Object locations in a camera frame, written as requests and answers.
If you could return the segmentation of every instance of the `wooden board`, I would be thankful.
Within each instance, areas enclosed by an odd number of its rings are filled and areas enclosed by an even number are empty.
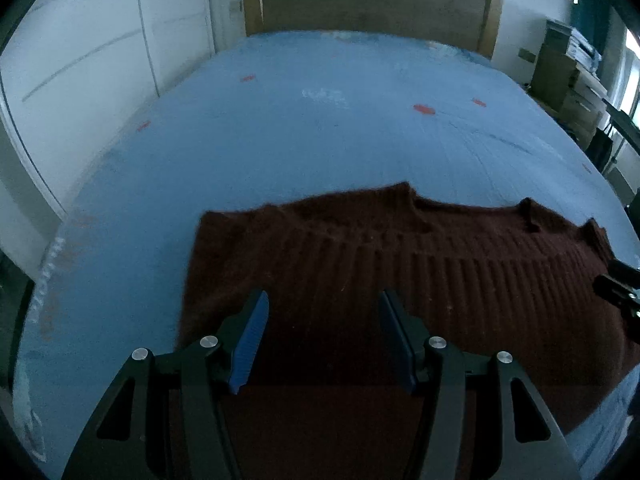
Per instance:
[[[484,17],[478,40],[478,53],[491,59],[494,54],[495,41],[500,28],[502,14],[502,0],[486,0],[484,3]]]
[[[531,80],[531,94],[553,110],[560,110],[577,65],[574,59],[543,44]]]
[[[244,3],[244,30],[248,36],[262,32],[260,0],[242,0]]]
[[[265,31],[382,32],[482,51],[482,54],[487,57],[493,53],[501,8],[499,0],[262,0],[262,2]]]

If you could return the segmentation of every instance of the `metal screw head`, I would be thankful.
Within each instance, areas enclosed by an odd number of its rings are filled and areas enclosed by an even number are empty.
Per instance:
[[[429,346],[434,348],[444,348],[447,345],[447,341],[437,335],[429,338]]]
[[[218,338],[214,335],[206,335],[200,340],[200,346],[203,348],[213,348],[218,344]]]
[[[144,361],[146,356],[149,355],[149,350],[146,348],[136,348],[132,353],[131,357],[136,361]]]
[[[507,365],[513,361],[513,356],[509,352],[505,352],[504,350],[502,352],[498,352],[497,358],[498,361]]]

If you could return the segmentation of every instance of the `blue tabletop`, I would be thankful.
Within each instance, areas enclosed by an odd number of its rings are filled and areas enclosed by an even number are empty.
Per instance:
[[[89,172],[36,284],[18,352],[18,437],[52,479],[130,352],[170,352],[198,220],[409,181],[442,202],[524,197],[640,243],[609,184],[506,75],[453,47],[348,32],[253,36],[140,113]],[[638,371],[568,436],[585,478]]]

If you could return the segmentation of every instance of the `red tape mark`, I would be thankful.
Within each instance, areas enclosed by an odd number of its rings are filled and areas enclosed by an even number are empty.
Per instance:
[[[425,106],[425,105],[414,105],[414,110],[416,110],[417,112],[420,112],[421,114],[425,114],[425,115],[435,115],[436,114],[436,110],[434,110],[431,107]]]
[[[144,123],[140,124],[140,126],[138,126],[136,128],[137,132],[141,132],[142,130],[144,130],[147,126],[149,126],[151,124],[151,121],[145,121]]]

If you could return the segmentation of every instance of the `white wall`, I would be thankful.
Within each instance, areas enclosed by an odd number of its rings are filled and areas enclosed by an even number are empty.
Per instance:
[[[625,142],[616,158],[616,167],[625,177],[633,192],[638,192],[638,189],[640,189],[640,155],[636,153],[636,150],[628,142]]]
[[[536,56],[540,53],[545,40],[547,18],[548,16],[541,12],[505,1],[494,55],[491,58],[492,66],[517,83],[531,82],[535,63],[522,59],[518,53],[521,48]]]
[[[0,75],[14,145],[52,206],[68,208],[127,120],[212,53],[208,0],[37,0]]]
[[[140,0],[140,8],[162,94],[214,53],[209,0]]]
[[[24,170],[0,123],[0,249],[32,280],[60,219]]]

